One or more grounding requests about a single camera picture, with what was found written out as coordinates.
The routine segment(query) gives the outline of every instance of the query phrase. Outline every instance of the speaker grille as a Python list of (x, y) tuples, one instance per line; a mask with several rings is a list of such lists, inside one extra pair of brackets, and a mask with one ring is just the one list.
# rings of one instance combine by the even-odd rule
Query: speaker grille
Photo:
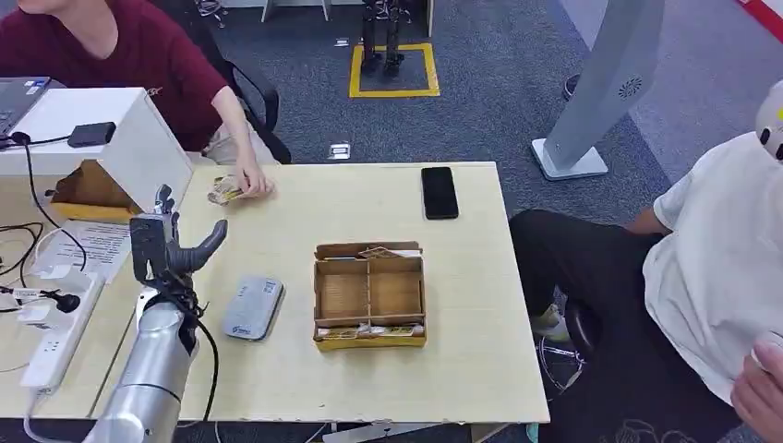
[(617, 91), (621, 99), (630, 99), (642, 89), (642, 79), (633, 77), (625, 81)]

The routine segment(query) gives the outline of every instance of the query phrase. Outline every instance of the floor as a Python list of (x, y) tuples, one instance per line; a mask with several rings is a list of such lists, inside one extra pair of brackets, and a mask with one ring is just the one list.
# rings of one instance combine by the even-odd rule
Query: floor
[[(585, 41), (595, 38), (601, 1), (436, 2), (438, 98), (347, 98), (351, 49), (334, 42), (358, 41), (360, 10), (354, 6), (336, 6), (329, 23), (317, 8), (280, 8), (263, 25), (260, 10), (234, 9), (215, 36), (228, 58), (249, 72), (262, 69), (277, 85), (282, 110), (276, 133), (295, 162), (327, 162), (329, 145), (342, 141), (352, 145), (350, 162), (494, 161), (509, 215), (545, 208), (626, 222), (704, 150), (752, 128), (756, 106), (783, 72), (783, 46), (733, 0), (704, 7), (698, 0), (668, 1), (656, 85), (597, 146), (610, 173), (550, 183), (527, 146), (547, 134), (562, 110), (561, 81), (578, 72), (588, 54)], [(0, 13), (12, 4), (0, 0)], [(404, 39), (425, 40), (420, 28), (408, 28)], [(416, 63), (404, 64), (409, 84), (421, 76)], [(42, 433), (73, 438), (88, 427), (40, 423)], [(316, 429), (226, 424), (221, 435), (226, 443), (303, 442)], [(751, 441), (738, 432), (731, 441)], [(25, 441), (15, 421), (0, 421), (0, 435), (0, 441)], [(183, 429), (176, 441), (215, 441), (213, 428)], [(440, 426), (388, 441), (462, 442), (467, 433), (462, 426)], [(491, 441), (526, 437), (522, 426), (512, 426)]]

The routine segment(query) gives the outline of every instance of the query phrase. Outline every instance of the white robot head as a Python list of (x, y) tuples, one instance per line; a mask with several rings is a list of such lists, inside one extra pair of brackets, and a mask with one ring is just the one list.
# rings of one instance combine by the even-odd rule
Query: white robot head
[(769, 90), (756, 115), (756, 135), (776, 160), (783, 161), (783, 80)]

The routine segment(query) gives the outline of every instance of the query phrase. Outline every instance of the gray power bank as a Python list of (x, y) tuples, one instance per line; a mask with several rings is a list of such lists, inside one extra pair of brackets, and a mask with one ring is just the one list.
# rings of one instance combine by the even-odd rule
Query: gray power bank
[(262, 340), (269, 333), (282, 297), (281, 282), (260, 276), (243, 277), (226, 309), (223, 332), (239, 339)]

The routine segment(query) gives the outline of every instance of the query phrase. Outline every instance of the light wood tabletop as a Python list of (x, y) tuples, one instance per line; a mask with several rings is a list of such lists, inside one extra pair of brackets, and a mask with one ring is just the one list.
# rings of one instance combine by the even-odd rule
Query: light wood tabletop
[[(51, 187), (54, 180), (36, 179), (37, 190)], [(3, 177), (0, 179), (0, 225), (26, 222), (45, 222), (33, 206), (27, 177)], [(30, 247), (31, 237), (24, 232), (0, 233), (0, 257), (7, 266), (21, 258)], [(103, 288), (85, 328), (76, 353), (59, 389), (37, 409), (35, 417), (87, 418), (103, 388), (103, 382), (112, 366), (117, 349), (126, 333), (127, 325), (136, 307), (140, 285), (133, 279), (125, 264), (112, 284)], [(18, 277), (12, 271), (0, 277), (0, 284), (9, 284)], [(30, 276), (28, 285), (35, 287), (38, 280)], [(19, 386), (25, 365), (41, 341), (42, 332), (17, 322), (16, 313), (0, 314), (0, 417), (22, 417), (30, 401), (30, 390)]]
[[(420, 170), (439, 164), (267, 166), (273, 197), (228, 208), (207, 201), (231, 169), (196, 169), (181, 207), (183, 246), (219, 219), (229, 234), (194, 275), (202, 319), (220, 351), (211, 419), (221, 421), (533, 423), (549, 420), (495, 164), (452, 163), (460, 216), (424, 217)], [(317, 245), (417, 241), (424, 250), (428, 341), (423, 348), (321, 353), (312, 341)], [(240, 277), (283, 282), (269, 336), (222, 332)], [(93, 417), (100, 415), (135, 339), (128, 332)], [(200, 350), (187, 380), (182, 420), (199, 419), (212, 355)]]

